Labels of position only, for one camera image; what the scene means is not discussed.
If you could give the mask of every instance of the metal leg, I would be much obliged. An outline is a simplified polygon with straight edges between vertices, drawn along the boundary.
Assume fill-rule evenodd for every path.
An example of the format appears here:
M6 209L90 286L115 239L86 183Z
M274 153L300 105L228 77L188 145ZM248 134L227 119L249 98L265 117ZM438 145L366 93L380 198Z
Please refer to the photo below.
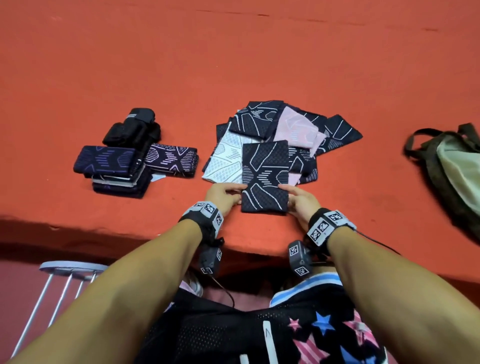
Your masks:
M80 292L82 291L82 286L84 284L84 281L80 281L80 284L78 286L78 291L77 291L77 294L75 295L75 299L77 299L77 297L80 295Z
M50 322L48 323L48 327L50 327L53 324L53 322L55 321L55 317L57 316L57 313L60 309L63 298L65 297L65 293L67 293L68 286L70 285L70 282L72 281L72 277L73 277L72 274L70 274L68 276L67 283L65 283L65 287L63 287L63 291L61 293L59 301L57 302L57 307L55 307L55 311L53 311L53 315L52 315L52 318L50 319Z
M47 292L47 288L48 286L50 285L50 282L52 281L52 278L53 278L53 274L50 274L48 276L48 279L47 279L47 282L45 283L45 286L43 286L43 290L42 292L40 293L40 297L38 298L36 304L35 304L35 307L33 308L33 311L32 313L30 314L30 318L28 319L27 321L27 324L25 325L25 328L22 332L22 334L20 335L20 338L18 339L18 343L17 345L15 346L15 349L13 350L13 353L12 353L12 356L11 358L13 358L17 352L19 351L21 345L22 345L22 342L23 340L25 339L25 336L27 335L27 332L28 330L30 329L30 325L32 324L32 321L36 315L36 312L38 310L38 307L40 306L40 304L42 303L42 300L43 300L43 297L45 296L45 292Z

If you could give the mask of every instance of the bag handle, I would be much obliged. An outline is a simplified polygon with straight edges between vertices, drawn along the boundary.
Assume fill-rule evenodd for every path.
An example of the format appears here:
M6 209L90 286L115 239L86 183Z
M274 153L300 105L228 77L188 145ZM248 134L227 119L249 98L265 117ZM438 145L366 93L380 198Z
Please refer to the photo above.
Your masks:
M475 145L475 148L480 150L480 137L472 123L469 122L467 124L459 125L458 133L465 135Z
M412 157L416 159L426 159L427 157L426 151L421 149L413 149L413 142L415 140L415 137L417 135L428 135L431 137L436 137L436 136L439 136L441 133L443 132L437 129L432 129L432 128L418 129L405 142L405 146L403 147L404 153L408 157Z

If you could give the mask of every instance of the blue star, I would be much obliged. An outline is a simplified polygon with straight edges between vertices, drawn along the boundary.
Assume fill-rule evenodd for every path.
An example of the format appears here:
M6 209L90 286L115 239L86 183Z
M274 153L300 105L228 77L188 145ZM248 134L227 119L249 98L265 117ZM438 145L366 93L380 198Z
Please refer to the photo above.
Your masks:
M362 364L362 363L375 364L375 359L376 359L375 355L360 361L355 359L353 356L351 356L350 353L343 348L343 346L340 346L340 350L342 351L342 356L343 356L343 360L345 361L345 364Z
M312 325L317 326L322 332L322 335L325 335L327 330L335 330L334 327L330 325L330 315L322 316L318 312L315 313L317 314L317 321L315 321Z

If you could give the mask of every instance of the forearm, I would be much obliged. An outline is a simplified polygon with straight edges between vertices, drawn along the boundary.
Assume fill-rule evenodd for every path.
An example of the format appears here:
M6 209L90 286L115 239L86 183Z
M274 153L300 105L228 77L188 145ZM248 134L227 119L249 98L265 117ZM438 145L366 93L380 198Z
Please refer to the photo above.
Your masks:
M131 363L202 239L184 220L110 266L14 363Z
M362 319L398 360L478 362L480 311L450 284L349 228L328 248Z

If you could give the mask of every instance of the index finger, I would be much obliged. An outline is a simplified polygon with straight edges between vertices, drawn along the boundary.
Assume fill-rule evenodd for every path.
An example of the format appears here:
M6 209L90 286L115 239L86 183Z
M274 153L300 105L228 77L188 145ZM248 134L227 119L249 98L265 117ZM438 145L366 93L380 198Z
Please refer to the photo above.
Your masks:
M217 183L224 191L230 190L244 190L248 186L243 183Z
M278 188L281 189L281 190L284 190L284 191L288 191L291 194L294 194L296 196L301 196L301 195L305 195L305 194L308 193L307 191L304 191L301 188L292 186L290 184L279 184Z

